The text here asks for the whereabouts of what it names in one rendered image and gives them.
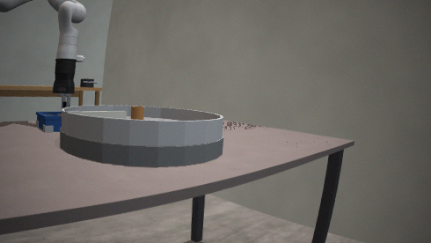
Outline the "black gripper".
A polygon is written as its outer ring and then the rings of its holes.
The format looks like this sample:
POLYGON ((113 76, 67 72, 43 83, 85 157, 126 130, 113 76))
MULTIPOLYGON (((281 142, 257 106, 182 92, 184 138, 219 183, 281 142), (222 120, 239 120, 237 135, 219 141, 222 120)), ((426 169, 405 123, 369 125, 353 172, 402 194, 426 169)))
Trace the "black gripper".
POLYGON ((70 96, 72 96, 70 93, 75 91, 76 62, 83 62, 84 57, 77 55, 77 45, 60 44, 58 45, 55 60, 53 93, 58 93, 58 96, 62 96, 62 108, 70 107, 70 96))

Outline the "blue crate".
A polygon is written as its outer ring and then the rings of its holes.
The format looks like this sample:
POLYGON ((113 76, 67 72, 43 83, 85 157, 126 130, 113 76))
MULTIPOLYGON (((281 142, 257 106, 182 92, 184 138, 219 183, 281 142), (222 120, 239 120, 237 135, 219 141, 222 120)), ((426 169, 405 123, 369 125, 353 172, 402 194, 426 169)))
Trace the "blue crate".
POLYGON ((44 132, 58 132, 62 126, 62 116, 58 115, 62 112, 36 112, 37 121, 36 126, 44 132), (52 114, 53 116, 46 116, 45 114, 52 114))

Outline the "grey round turntable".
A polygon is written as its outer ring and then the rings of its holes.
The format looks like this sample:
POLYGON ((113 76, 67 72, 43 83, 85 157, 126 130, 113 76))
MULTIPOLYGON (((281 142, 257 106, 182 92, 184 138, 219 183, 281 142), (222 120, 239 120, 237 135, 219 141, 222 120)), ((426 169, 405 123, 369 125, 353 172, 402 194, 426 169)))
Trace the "grey round turntable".
POLYGON ((120 166, 189 166, 223 154, 222 115, 144 107, 143 120, 129 120, 131 107, 140 106, 63 108, 61 148, 79 158, 120 166))

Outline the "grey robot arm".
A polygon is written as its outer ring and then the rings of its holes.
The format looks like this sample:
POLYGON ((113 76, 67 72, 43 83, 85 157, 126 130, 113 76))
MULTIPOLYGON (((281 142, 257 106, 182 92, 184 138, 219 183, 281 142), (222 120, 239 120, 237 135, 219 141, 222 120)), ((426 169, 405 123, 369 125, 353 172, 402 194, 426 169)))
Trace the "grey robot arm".
MULTIPOLYGON (((0 0, 0 12, 11 11, 29 1, 32 0, 0 0)), ((58 11, 60 30, 58 45, 77 45, 78 30, 72 26, 72 23, 77 24, 84 20, 86 16, 84 6, 75 0, 48 0, 48 2, 56 11, 58 11)))

